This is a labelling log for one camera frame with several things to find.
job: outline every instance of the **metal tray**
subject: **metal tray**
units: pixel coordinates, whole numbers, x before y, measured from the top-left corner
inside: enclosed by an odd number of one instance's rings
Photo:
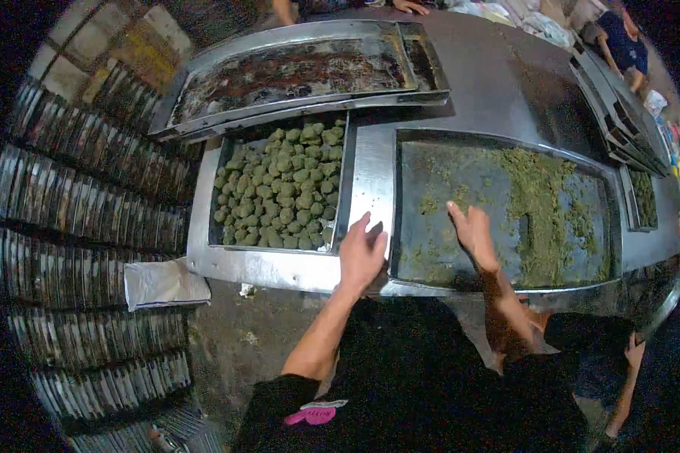
[[[624,201],[627,208],[628,229],[629,231],[640,231],[642,233],[649,233],[650,231],[657,230],[657,227],[642,225],[640,211],[637,207],[637,196],[635,195],[635,189],[629,171],[630,170],[626,165],[620,165],[619,177],[622,182]]]
[[[208,245],[210,247],[222,247],[223,249],[227,250],[252,250],[252,251],[269,251],[269,252],[277,252],[277,251],[284,251],[284,252],[290,252],[290,253],[304,253],[304,254],[327,254],[327,253],[332,253],[336,254],[338,251],[339,247],[339,240],[338,240],[338,235],[342,232],[345,234],[345,231],[347,230],[347,221],[348,221],[348,216],[350,214],[350,198],[348,197],[348,194],[344,191],[347,190],[346,186],[352,184],[352,167],[354,163],[354,146],[352,149],[349,149],[350,146],[348,146],[348,130],[349,130],[349,121],[350,121],[350,114],[346,113],[345,115],[345,132],[343,135],[343,158],[342,158],[342,163],[340,167],[340,187],[338,189],[338,205],[335,209],[335,220],[331,220],[327,226],[333,228],[333,239],[332,242],[330,243],[330,248],[327,251],[316,251],[316,250],[300,250],[300,249],[272,249],[272,248],[265,248],[265,247],[244,247],[244,246],[239,246],[239,245],[232,245],[232,246],[224,246],[221,245],[221,232],[222,232],[222,227],[218,225],[217,222],[214,222],[214,213],[217,208],[217,203],[216,199],[218,198],[219,195],[221,195],[221,189],[217,187],[213,187],[212,190],[212,203],[211,206],[209,207],[209,225],[208,225]],[[255,140],[255,141],[250,141],[252,140],[252,137],[257,135],[261,136],[269,136],[275,129],[277,128],[300,128],[302,129],[302,123],[301,121],[289,121],[289,122],[281,122],[281,123],[272,123],[269,125],[264,125],[262,127],[264,133],[257,134],[256,131],[252,130],[247,130],[244,131],[244,135],[237,135],[237,136],[231,136],[231,137],[225,137],[224,140],[222,140],[222,150],[221,150],[221,155],[219,156],[219,162],[216,168],[214,168],[214,173],[217,172],[217,169],[219,167],[222,167],[226,165],[227,162],[232,158],[234,151],[236,149],[236,145],[243,146],[245,144],[252,145],[252,146],[261,146],[266,144],[267,140]]]
[[[488,150],[520,147],[529,151],[562,158],[576,164],[575,173],[567,177],[567,190],[573,190],[593,210],[591,222],[599,252],[589,255],[579,247],[574,234],[567,227],[567,238],[573,244],[571,265],[563,277],[565,283],[553,286],[554,291],[604,284],[619,276],[621,257],[621,231],[615,225],[619,213],[614,195],[614,175],[592,160],[576,154],[545,146],[531,145],[501,136],[480,133],[463,133],[434,130],[399,130],[397,132],[397,163],[395,177],[395,214],[391,232],[389,257],[390,279],[402,284],[427,285],[430,287],[478,288],[477,273],[470,258],[457,245],[453,225],[445,213],[444,202],[453,198],[453,190],[462,184],[468,188],[465,197],[472,204],[480,204],[490,217],[491,236],[509,279],[514,283],[521,279],[521,259],[516,251],[520,241],[517,225],[511,225],[506,216],[506,197],[510,193],[508,175],[497,164],[486,159],[454,157],[462,149]],[[432,161],[440,163],[444,170],[408,173],[411,163],[417,160],[420,168],[430,168]],[[421,197],[431,191],[436,200],[437,211],[422,215],[417,208]],[[564,209],[571,199],[564,190],[559,193]],[[420,251],[423,275],[418,266],[404,254]],[[595,271],[609,257],[609,277],[596,279]],[[524,288],[545,291],[546,287]]]
[[[321,80],[330,68],[335,72]],[[369,72],[360,77],[364,68]],[[229,85],[232,77],[238,86]],[[332,20],[275,28],[205,51],[180,69],[149,134],[186,134],[295,106],[416,89],[395,23]]]

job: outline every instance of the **person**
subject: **person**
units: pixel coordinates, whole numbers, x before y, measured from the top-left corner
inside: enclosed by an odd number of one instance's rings
[[[399,11],[417,12],[424,16],[428,14],[428,10],[425,7],[409,0],[392,0],[392,3]],[[364,4],[363,0],[299,0],[299,12],[300,16],[322,14],[352,6],[360,7]],[[293,25],[295,23],[290,0],[272,0],[272,7],[282,25]]]
[[[624,79],[624,73],[628,69],[632,71],[630,89],[637,93],[648,74],[648,50],[640,39],[640,29],[627,11],[620,7],[619,11],[605,12],[596,23],[585,25],[581,35],[618,77]]]
[[[532,324],[496,258],[489,217],[474,206],[468,214],[453,202],[447,209],[484,287],[490,344],[535,352]],[[444,303],[360,300],[383,267],[388,242],[385,232],[375,239],[365,232],[370,219],[366,213],[348,230],[340,246],[340,283],[280,376],[254,386],[232,451],[582,448],[587,423],[551,356],[527,354],[514,364],[525,366],[499,376],[484,366]],[[583,333],[583,316],[552,314],[544,339],[562,350],[588,348],[589,340],[575,337]],[[582,322],[586,336],[600,348],[615,343],[603,331],[619,330],[612,328],[615,320],[594,318]],[[333,364],[331,387],[318,398]]]

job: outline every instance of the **stainless steel table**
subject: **stainless steel table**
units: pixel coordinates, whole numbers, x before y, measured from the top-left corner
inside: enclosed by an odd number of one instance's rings
[[[521,30],[467,14],[434,11],[410,16],[391,9],[348,10],[316,20],[413,20],[432,40],[452,91],[446,106],[352,112],[354,177],[349,222],[372,212],[392,231],[394,150],[398,128],[475,131],[548,146],[574,159],[594,161],[610,173],[594,117],[569,69],[570,54]],[[206,225],[212,181],[220,149],[204,155],[189,231],[189,268],[203,276],[299,291],[331,292],[340,278],[339,258],[321,254],[228,251],[208,247]],[[621,214],[621,271],[651,265],[680,253],[680,189],[673,176],[653,178],[658,229],[627,231],[626,210],[617,181]],[[381,284],[381,295],[447,295],[451,290],[398,283]]]

